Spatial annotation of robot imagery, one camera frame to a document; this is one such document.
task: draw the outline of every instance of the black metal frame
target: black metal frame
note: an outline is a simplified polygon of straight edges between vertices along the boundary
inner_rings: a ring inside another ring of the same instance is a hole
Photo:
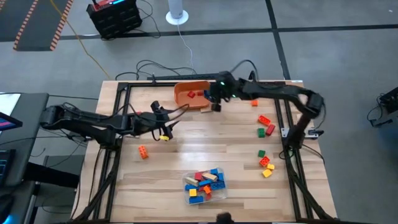
[[[125,97],[124,97],[124,105],[128,104],[130,102],[130,95],[131,95],[132,87],[153,87],[153,86],[155,86],[155,87],[172,87],[175,84],[177,84],[177,82],[167,82],[167,83],[164,83],[164,82],[163,83],[162,82],[124,83],[123,82],[123,83],[119,83],[118,89],[116,92],[116,98],[115,98],[113,111],[116,112],[118,110],[118,108],[120,107],[122,92],[124,92],[124,91],[126,92]],[[285,100],[285,108],[286,108],[286,113],[287,113],[287,120],[288,120],[289,126],[291,127],[291,126],[293,126],[292,113],[290,110],[289,102],[286,100]],[[275,100],[275,109],[276,109],[276,113],[277,113],[279,127],[283,128],[284,121],[283,121],[283,116],[282,116],[279,100]],[[126,113],[127,113],[127,107],[125,107],[123,109],[122,114],[126,114]],[[118,169],[119,169],[120,154],[121,154],[120,150],[116,151],[116,155],[115,155],[114,161],[113,161],[114,163],[117,164],[116,170],[114,170],[114,171],[116,171],[116,173],[118,172]],[[298,169],[299,178],[302,181],[302,183],[304,184],[304,186],[307,186],[299,150],[295,149],[294,154],[295,154],[295,158],[296,158],[295,161],[296,161],[296,166]],[[288,162],[290,162],[290,157],[289,157],[289,149],[287,149],[286,146],[284,146],[284,155],[286,158],[286,160],[285,160],[286,164],[288,164]],[[107,170],[108,170],[110,161],[111,161],[111,151],[106,151],[104,160],[103,160],[102,170],[101,170],[99,187],[101,187],[104,184],[104,180],[107,176]],[[296,219],[296,221],[299,221],[299,220],[302,220],[302,217],[300,214],[299,198],[297,197],[297,191],[295,188],[294,181],[290,177],[289,177],[289,186],[290,186],[290,193],[292,195],[292,203],[293,203],[293,208],[294,208],[294,213],[295,213],[295,219]],[[108,200],[106,202],[105,217],[104,217],[104,219],[101,219],[101,221],[110,220],[110,218],[111,218],[111,211],[112,211],[112,206],[113,206],[115,187],[116,187],[116,176],[112,180],[112,182],[109,186],[109,194],[108,194]],[[304,202],[305,202],[307,218],[313,219],[312,209],[311,209],[309,203],[305,199],[304,199]],[[101,201],[99,201],[99,203],[97,203],[97,205],[95,207],[94,215],[93,215],[94,220],[99,220],[100,206],[101,206]]]

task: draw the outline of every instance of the wooden table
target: wooden table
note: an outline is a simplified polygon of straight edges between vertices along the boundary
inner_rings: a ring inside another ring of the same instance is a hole
[[[287,83],[302,86],[302,82]],[[97,113],[112,114],[117,85],[118,82],[113,81],[103,83]],[[133,87],[130,103],[136,111],[151,111],[150,104],[154,100],[167,109],[177,107],[173,87]],[[282,145],[274,100],[259,99],[259,106],[252,107],[250,101],[233,99],[230,103],[224,102],[222,107],[220,113],[186,112],[174,127],[174,138],[169,142],[155,142],[150,133],[139,139],[124,138],[112,222],[213,222],[223,211],[230,212],[236,222],[295,220],[285,162],[278,157]],[[291,107],[294,122],[297,122],[300,113]],[[277,126],[272,136],[258,138],[257,128],[262,127],[257,122],[259,114],[266,115]],[[317,141],[308,140],[305,144],[320,151]],[[145,145],[148,150],[149,158],[146,160],[139,156],[137,148],[140,145]],[[96,142],[88,144],[75,217],[89,201],[98,149]],[[258,163],[260,149],[265,150],[271,163],[275,164],[275,171],[268,179],[262,176],[264,169]],[[98,187],[103,155],[96,167],[94,192]],[[301,155],[309,191],[325,211],[335,217],[322,160],[305,148]],[[183,198],[182,175],[215,167],[225,171],[228,198],[187,205]],[[304,217],[302,194],[299,189],[297,192]],[[104,215],[107,193],[103,198],[100,217]]]

